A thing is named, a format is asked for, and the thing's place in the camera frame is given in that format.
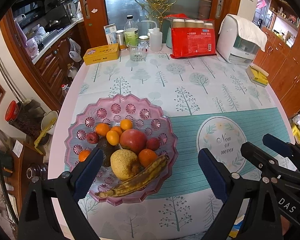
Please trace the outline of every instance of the jar lid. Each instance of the jar lid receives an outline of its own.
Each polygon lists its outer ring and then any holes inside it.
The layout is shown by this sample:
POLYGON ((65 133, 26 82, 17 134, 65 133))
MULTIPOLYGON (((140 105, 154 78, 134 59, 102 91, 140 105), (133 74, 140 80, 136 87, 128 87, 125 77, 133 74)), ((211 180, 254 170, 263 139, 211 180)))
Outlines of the jar lid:
POLYGON ((5 120, 7 122, 14 120, 19 112, 19 107, 18 104, 15 101, 11 101, 10 105, 8 106, 6 115, 5 115, 5 120))
POLYGON ((185 22, 184 19, 173 19, 174 22, 185 22))
POLYGON ((140 39, 140 40, 148 40, 148 39, 149 39, 149 36, 147 36, 147 35, 142 35, 142 36, 139 36, 139 39, 140 39))

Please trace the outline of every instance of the fruit tray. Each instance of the fruit tray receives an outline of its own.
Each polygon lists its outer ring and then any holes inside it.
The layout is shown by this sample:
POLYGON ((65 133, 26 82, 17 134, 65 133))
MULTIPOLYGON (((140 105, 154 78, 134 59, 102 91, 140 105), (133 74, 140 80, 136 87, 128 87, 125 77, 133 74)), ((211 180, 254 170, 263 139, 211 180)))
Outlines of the fruit tray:
POLYGON ((159 191, 163 182, 172 174, 172 166, 178 156, 176 150, 178 138, 173 134, 170 119, 163 115, 159 106, 152 105, 146 98, 138 98, 132 94, 122 96, 117 94, 113 98, 100 98, 97 103, 87 106, 82 114, 78 114, 76 122, 69 128, 69 137, 66 139, 65 164, 70 171, 79 163, 79 153, 84 149, 92 150, 96 144, 90 144, 86 135, 94 131, 98 123, 107 123, 111 127, 120 125, 122 119, 130 119, 133 128, 144 132, 147 138, 157 137, 160 148, 156 150, 158 156, 169 156, 168 165, 160 176, 151 181, 144 189, 123 197, 100 198, 96 192, 106 192, 120 180, 114 175, 111 167, 101 167, 89 194, 97 202, 108 202, 114 206, 121 203, 138 203, 148 195, 159 191))

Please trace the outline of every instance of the yellow tin box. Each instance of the yellow tin box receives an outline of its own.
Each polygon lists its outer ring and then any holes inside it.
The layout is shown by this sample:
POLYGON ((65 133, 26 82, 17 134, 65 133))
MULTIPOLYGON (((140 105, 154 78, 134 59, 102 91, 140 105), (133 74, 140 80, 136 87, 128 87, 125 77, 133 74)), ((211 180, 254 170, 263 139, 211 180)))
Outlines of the yellow tin box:
POLYGON ((115 60, 119 58, 119 44, 110 44, 101 47, 88 49, 83 56, 86 65, 115 60))

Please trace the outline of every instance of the glass cup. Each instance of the glass cup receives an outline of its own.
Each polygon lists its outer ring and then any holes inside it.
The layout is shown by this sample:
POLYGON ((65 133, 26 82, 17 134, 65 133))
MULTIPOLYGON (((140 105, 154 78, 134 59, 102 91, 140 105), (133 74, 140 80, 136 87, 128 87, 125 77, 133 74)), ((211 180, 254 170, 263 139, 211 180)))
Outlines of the glass cup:
POLYGON ((135 40, 128 42, 130 60, 144 61, 146 59, 146 42, 143 40, 135 40))

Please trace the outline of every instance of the bottle with green liquid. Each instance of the bottle with green liquid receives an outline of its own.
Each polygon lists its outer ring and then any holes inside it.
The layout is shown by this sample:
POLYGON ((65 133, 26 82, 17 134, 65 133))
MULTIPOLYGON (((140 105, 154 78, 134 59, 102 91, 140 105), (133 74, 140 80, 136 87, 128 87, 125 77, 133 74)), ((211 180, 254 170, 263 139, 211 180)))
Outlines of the bottle with green liquid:
POLYGON ((132 15, 127 15, 127 23, 123 29, 127 46, 130 41, 130 44, 136 45, 136 40, 139 38, 138 25, 133 21, 132 15))

